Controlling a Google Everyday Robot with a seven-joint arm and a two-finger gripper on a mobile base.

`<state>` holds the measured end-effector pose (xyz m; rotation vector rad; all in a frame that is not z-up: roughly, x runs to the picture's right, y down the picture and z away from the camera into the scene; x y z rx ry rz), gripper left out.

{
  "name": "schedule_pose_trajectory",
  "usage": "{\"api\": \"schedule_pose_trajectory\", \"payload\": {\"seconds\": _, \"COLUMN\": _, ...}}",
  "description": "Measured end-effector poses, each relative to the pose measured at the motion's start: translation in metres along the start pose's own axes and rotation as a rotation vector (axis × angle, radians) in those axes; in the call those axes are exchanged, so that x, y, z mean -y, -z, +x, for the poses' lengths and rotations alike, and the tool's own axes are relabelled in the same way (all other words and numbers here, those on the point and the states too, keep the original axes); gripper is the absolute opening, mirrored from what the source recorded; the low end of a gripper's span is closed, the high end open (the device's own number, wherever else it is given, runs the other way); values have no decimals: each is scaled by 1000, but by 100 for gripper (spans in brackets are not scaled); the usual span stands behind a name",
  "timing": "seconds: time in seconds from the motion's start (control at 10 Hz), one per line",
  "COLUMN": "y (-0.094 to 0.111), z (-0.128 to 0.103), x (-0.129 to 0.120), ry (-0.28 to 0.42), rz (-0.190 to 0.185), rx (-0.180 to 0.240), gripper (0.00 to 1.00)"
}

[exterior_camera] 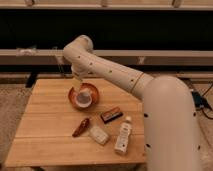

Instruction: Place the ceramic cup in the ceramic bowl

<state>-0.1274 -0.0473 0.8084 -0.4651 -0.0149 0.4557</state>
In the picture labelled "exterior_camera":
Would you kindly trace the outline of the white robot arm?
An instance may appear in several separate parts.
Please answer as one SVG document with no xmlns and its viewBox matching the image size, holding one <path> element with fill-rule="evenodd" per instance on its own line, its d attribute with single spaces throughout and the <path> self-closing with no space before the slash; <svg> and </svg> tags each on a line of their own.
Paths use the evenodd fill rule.
<svg viewBox="0 0 213 171">
<path fill-rule="evenodd" d="M 183 81 L 98 57 L 86 35 L 66 45 L 63 56 L 77 75 L 95 73 L 142 101 L 148 171 L 203 171 L 195 104 Z"/>
</svg>

